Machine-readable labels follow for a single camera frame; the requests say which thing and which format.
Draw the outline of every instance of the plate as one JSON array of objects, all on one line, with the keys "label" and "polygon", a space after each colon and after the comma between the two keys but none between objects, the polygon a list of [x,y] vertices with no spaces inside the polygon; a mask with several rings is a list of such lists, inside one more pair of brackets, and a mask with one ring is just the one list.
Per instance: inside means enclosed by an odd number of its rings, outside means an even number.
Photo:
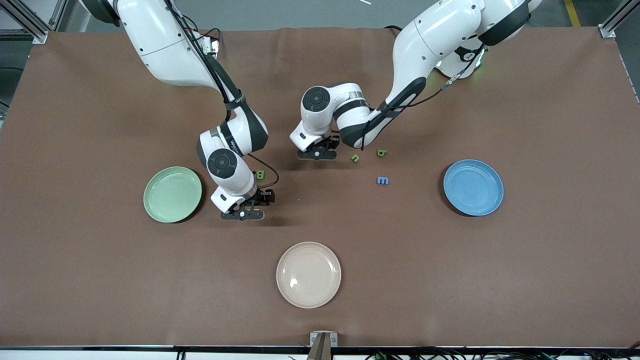
[{"label": "plate", "polygon": [[504,188],[491,166],[479,160],[460,160],[444,174],[444,193],[456,209],[480,217],[500,206]]},{"label": "plate", "polygon": [[200,203],[202,183],[185,167],[166,168],[151,178],[143,202],[150,217],[176,222],[188,217]]},{"label": "plate", "polygon": [[329,302],[340,287],[342,270],[333,251],[307,241],[285,251],[278,263],[276,282],[291,304],[313,309]]}]

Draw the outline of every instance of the black circular joint cap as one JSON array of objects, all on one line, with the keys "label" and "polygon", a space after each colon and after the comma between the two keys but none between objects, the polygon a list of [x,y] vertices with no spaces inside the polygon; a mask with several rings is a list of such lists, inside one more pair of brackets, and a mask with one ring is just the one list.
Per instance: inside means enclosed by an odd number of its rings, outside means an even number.
[{"label": "black circular joint cap", "polygon": [[81,0],[87,10],[96,19],[120,26],[120,17],[106,0]]},{"label": "black circular joint cap", "polygon": [[236,172],[236,155],[228,149],[218,149],[209,155],[207,169],[211,174],[228,179]]},{"label": "black circular joint cap", "polygon": [[329,92],[326,91],[325,88],[316,86],[305,92],[305,95],[302,97],[302,106],[309,111],[317,113],[326,109],[326,107],[329,106],[329,101],[331,101]]}]

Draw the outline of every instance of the plate rim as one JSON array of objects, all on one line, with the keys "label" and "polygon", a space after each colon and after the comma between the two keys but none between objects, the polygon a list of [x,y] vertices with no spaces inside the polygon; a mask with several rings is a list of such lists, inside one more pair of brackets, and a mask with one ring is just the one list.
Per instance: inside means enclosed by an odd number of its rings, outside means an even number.
[{"label": "plate rim", "polygon": [[[184,171],[186,173],[189,173],[191,176],[193,176],[194,179],[196,179],[198,181],[198,184],[200,184],[200,186],[198,187],[198,192],[199,192],[198,198],[199,198],[199,200],[195,204],[195,207],[185,217],[180,218],[178,220],[172,220],[172,221],[171,220],[169,220],[169,221],[161,220],[161,219],[157,218],[156,216],[154,216],[152,214],[152,212],[149,210],[149,208],[147,206],[147,204],[148,204],[147,193],[150,191],[149,186],[151,185],[151,183],[154,182],[154,180],[156,180],[157,177],[160,176],[160,174],[162,174],[163,172],[167,172],[169,170],[181,170],[181,171]],[[142,205],[144,206],[145,211],[147,212],[147,215],[149,215],[155,221],[162,222],[164,224],[172,224],[174,222],[178,222],[178,221],[186,219],[191,214],[193,214],[195,209],[198,208],[198,204],[200,203],[201,200],[202,200],[202,181],[200,180],[200,177],[198,176],[198,174],[196,174],[195,171],[191,170],[190,168],[188,168],[188,167],[180,167],[180,166],[168,167],[168,168],[164,168],[164,169],[158,171],[155,175],[153,175],[151,177],[151,179],[149,179],[149,181],[147,182],[147,185],[145,186],[145,191],[144,191],[144,193],[142,195]]]},{"label": "plate rim", "polygon": [[[292,252],[295,248],[298,247],[302,247],[303,245],[313,245],[313,246],[320,246],[321,248],[324,248],[326,250],[329,251],[329,253],[331,255],[333,255],[333,258],[335,259],[335,265],[336,265],[336,269],[338,270],[338,284],[335,287],[335,291],[331,294],[330,297],[327,298],[326,301],[322,302],[320,305],[316,305],[316,306],[301,306],[299,304],[294,304],[287,296],[285,296],[285,292],[282,289],[282,285],[280,284],[280,277],[278,276],[280,274],[280,266],[284,266],[282,264],[282,260],[285,258],[285,256]],[[340,260],[338,259],[338,256],[333,252],[333,250],[331,250],[328,246],[326,246],[325,244],[316,242],[316,241],[303,241],[303,242],[299,242],[297,244],[291,245],[284,253],[282,253],[282,256],[280,256],[280,260],[278,260],[278,266],[276,266],[276,285],[278,286],[278,291],[280,291],[280,294],[282,295],[282,297],[291,305],[295,306],[295,307],[299,307],[301,309],[316,309],[318,307],[327,305],[327,303],[329,303],[329,301],[333,300],[335,294],[338,293],[338,290],[340,289],[340,285],[342,284],[342,265],[340,265]]]},{"label": "plate rim", "polygon": [[[500,191],[500,197],[499,199],[497,199],[497,201],[495,202],[495,207],[490,209],[489,212],[485,212],[485,213],[469,213],[468,211],[462,210],[459,207],[457,207],[453,201],[451,201],[451,194],[449,194],[449,192],[447,191],[447,179],[451,176],[451,169],[453,169],[456,165],[459,165],[460,163],[476,163],[476,164],[482,164],[486,167],[488,167],[489,169],[491,169],[491,171],[493,172],[493,174],[495,175],[495,177],[497,178],[497,183],[499,188],[502,190]],[[500,205],[502,204],[502,200],[504,199],[504,184],[502,183],[502,178],[500,177],[500,174],[498,174],[498,172],[489,164],[485,163],[484,161],[481,160],[477,160],[477,159],[462,159],[462,160],[458,160],[455,163],[451,164],[449,166],[449,168],[447,168],[447,171],[445,171],[444,177],[442,179],[442,188],[444,190],[444,194],[447,197],[447,201],[449,201],[449,204],[451,204],[451,206],[453,206],[454,208],[456,208],[458,211],[461,211],[462,213],[466,214],[466,215],[471,215],[473,217],[483,217],[486,215],[489,215],[491,213],[493,213],[494,211],[498,210],[498,208],[500,207]]]}]

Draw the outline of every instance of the blue plate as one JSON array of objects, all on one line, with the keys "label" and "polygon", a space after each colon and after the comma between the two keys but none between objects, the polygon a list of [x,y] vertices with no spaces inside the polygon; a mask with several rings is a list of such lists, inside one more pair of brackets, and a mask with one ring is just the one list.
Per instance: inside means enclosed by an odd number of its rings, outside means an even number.
[{"label": "blue plate", "polygon": [[489,165],[478,160],[460,160],[444,174],[444,193],[456,209],[481,217],[500,206],[504,188],[500,176]]}]

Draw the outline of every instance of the green plate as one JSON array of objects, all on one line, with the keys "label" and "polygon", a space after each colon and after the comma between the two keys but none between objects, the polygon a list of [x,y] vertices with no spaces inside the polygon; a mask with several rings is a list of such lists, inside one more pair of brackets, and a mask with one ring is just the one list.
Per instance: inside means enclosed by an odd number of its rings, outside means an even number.
[{"label": "green plate", "polygon": [[188,217],[200,203],[202,183],[185,167],[166,168],[151,178],[145,189],[145,210],[160,222],[176,222]]}]

